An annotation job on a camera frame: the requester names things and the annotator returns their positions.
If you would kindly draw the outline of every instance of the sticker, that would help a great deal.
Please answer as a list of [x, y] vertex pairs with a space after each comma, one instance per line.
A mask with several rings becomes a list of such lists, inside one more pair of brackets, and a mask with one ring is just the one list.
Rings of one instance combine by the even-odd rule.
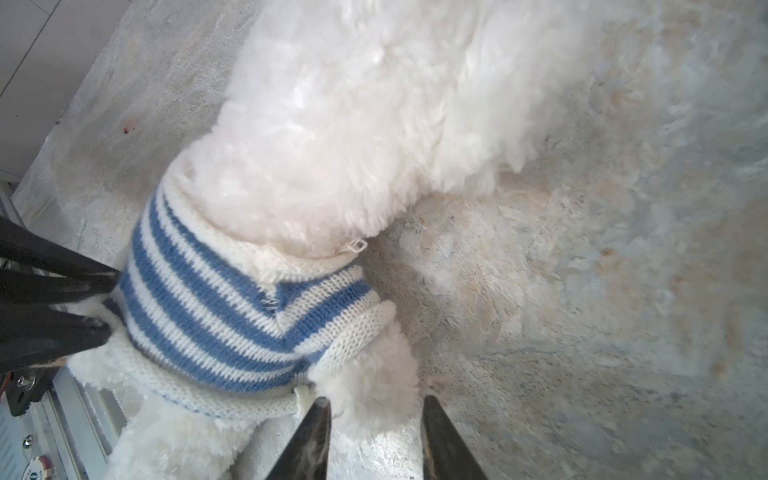
[[51, 480], [52, 478], [53, 464], [45, 455], [32, 457], [22, 475], [22, 480]]

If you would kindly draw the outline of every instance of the black bar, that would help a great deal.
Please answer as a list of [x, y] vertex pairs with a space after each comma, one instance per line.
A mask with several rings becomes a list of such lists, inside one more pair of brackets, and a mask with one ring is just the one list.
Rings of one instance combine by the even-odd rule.
[[424, 397], [422, 449], [425, 480], [486, 480], [436, 397]]
[[0, 304], [0, 374], [104, 345], [110, 332], [99, 319]]
[[110, 293], [114, 281], [106, 276], [73, 280], [63, 276], [42, 276], [0, 269], [0, 303], [20, 305], [70, 303], [99, 293]]
[[0, 257], [77, 280], [93, 275], [116, 280], [119, 274], [103, 263], [38, 237], [4, 217], [0, 217]]
[[330, 435], [331, 402], [319, 397], [266, 480], [325, 480]]

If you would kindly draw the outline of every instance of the floor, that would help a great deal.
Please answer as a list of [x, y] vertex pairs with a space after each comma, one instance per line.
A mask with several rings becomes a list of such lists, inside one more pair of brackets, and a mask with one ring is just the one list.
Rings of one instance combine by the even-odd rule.
[[[604, 0], [601, 55], [541, 159], [487, 200], [427, 198], [370, 242], [422, 377], [490, 478], [768, 471], [768, 12]], [[134, 0], [15, 194], [113, 262], [216, 117], [257, 5]], [[233, 470], [263, 478], [295, 422]], [[330, 478], [419, 478], [415, 422], [336, 436]]]
[[131, 0], [0, 0], [0, 180], [18, 182]]

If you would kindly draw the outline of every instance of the blue and white striped sweater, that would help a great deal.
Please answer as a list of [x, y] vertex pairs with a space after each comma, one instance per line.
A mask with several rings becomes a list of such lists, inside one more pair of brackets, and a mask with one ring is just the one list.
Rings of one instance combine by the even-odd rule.
[[357, 263], [313, 280], [257, 283], [200, 241], [161, 188], [105, 306], [159, 366], [216, 389], [261, 392], [292, 384], [379, 303]]

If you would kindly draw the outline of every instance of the white fluffy fur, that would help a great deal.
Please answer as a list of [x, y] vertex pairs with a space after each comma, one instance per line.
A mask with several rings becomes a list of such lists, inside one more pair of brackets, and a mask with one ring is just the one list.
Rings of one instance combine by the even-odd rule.
[[370, 438], [402, 425], [419, 404], [418, 365], [393, 323], [338, 372], [310, 377], [331, 401], [334, 428]]
[[[208, 220], [235, 237], [327, 257], [383, 230], [421, 195], [492, 190], [519, 171], [584, 72], [578, 0], [279, 0], [237, 60], [217, 124], [175, 162]], [[98, 351], [78, 378], [124, 380]], [[417, 403], [397, 325], [332, 376], [334, 427], [368, 436]], [[215, 479], [253, 431], [148, 396], [110, 478]]]

